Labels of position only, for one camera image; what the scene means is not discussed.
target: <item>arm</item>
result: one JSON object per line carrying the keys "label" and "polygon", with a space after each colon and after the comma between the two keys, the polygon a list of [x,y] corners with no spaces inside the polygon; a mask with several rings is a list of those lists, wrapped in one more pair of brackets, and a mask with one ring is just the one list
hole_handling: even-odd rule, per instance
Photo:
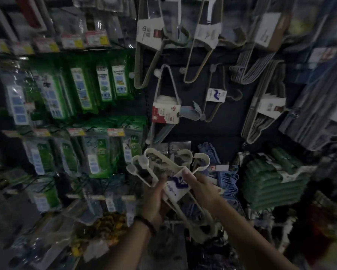
{"label": "arm", "polygon": [[[151,195],[142,207],[141,216],[157,226],[162,222],[160,205],[162,189],[166,178],[160,180],[152,189]],[[151,237],[149,228],[140,221],[135,221],[127,234],[110,251],[106,270],[135,270],[140,262],[142,251]]]}
{"label": "arm", "polygon": [[200,173],[196,173],[195,176],[186,173],[184,179],[192,187],[200,205],[211,215],[219,218],[229,236],[230,243],[247,270],[298,269],[220,197],[207,177]]}

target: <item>green plastic bag package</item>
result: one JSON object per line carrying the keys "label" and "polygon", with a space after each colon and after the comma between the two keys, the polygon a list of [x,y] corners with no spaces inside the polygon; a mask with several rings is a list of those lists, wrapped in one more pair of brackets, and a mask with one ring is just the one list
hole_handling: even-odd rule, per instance
{"label": "green plastic bag package", "polygon": [[125,136],[121,138],[124,158],[127,164],[136,155],[142,155],[142,149],[147,137],[147,118],[128,117],[122,124]]}
{"label": "green plastic bag package", "polygon": [[101,108],[113,104],[115,101],[114,83],[112,70],[109,63],[109,53],[102,51],[93,53],[94,67],[96,71],[97,87],[99,88],[99,98]]}
{"label": "green plastic bag package", "polygon": [[70,177],[80,177],[82,170],[78,155],[81,156],[82,153],[77,139],[75,137],[70,138],[68,132],[64,130],[55,131],[53,136],[58,154],[61,156],[63,170]]}
{"label": "green plastic bag package", "polygon": [[98,113],[99,100],[94,86],[94,75],[91,56],[88,52],[82,54],[65,53],[71,71],[72,81],[76,87],[79,103],[84,113]]}
{"label": "green plastic bag package", "polygon": [[67,73],[62,67],[63,60],[58,56],[41,57],[30,58],[28,63],[52,117],[68,120],[75,116],[77,114],[76,95],[70,88]]}
{"label": "green plastic bag package", "polygon": [[8,111],[15,125],[21,128],[43,125],[47,112],[30,71],[19,61],[1,60],[0,79],[5,88]]}
{"label": "green plastic bag package", "polygon": [[111,139],[107,127],[90,127],[82,137],[89,176],[108,178],[113,174],[111,166]]}
{"label": "green plastic bag package", "polygon": [[115,50],[110,52],[110,65],[113,76],[113,90],[117,99],[133,99],[135,88],[132,72],[134,64],[133,52],[130,50]]}
{"label": "green plastic bag package", "polygon": [[27,158],[38,175],[54,176],[56,173],[54,150],[49,138],[32,137],[23,140]]}
{"label": "green plastic bag package", "polygon": [[28,197],[36,204],[40,212],[48,212],[61,206],[53,177],[39,177],[25,186],[25,189]]}

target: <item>forearm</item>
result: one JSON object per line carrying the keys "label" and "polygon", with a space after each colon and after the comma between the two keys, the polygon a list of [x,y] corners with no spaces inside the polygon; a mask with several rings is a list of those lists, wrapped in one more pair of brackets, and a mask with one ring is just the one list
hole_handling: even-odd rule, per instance
{"label": "forearm", "polygon": [[148,227],[135,221],[127,234],[110,252],[105,270],[135,270],[151,234]]}
{"label": "forearm", "polygon": [[230,243],[247,270],[297,270],[224,199],[219,199],[213,214],[219,218]]}

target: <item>stack of green hangers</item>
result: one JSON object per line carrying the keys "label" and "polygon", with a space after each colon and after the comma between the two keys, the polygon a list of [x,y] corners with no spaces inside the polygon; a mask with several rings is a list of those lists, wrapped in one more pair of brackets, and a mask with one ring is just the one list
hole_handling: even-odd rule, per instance
{"label": "stack of green hangers", "polygon": [[262,210],[298,202],[310,179],[310,173],[300,172],[302,166],[298,159],[279,147],[271,150],[271,156],[260,153],[252,157],[247,162],[241,188],[251,209]]}

